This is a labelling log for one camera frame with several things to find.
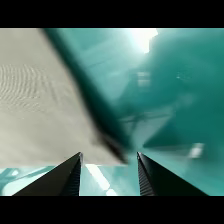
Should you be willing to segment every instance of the beige fabric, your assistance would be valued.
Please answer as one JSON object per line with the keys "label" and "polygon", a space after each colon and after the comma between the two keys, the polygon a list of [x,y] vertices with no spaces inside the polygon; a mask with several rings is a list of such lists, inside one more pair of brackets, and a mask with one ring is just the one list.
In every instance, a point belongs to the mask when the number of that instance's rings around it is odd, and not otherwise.
{"label": "beige fabric", "polygon": [[0,167],[119,161],[96,142],[68,70],[40,29],[0,29]]}

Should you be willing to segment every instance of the beige object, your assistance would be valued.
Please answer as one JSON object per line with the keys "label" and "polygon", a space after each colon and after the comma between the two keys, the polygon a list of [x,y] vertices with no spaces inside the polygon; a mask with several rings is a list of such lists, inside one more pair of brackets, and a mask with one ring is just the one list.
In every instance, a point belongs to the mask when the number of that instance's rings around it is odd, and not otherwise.
{"label": "beige object", "polygon": [[40,29],[0,29],[0,167],[120,163],[96,142],[69,71]]}

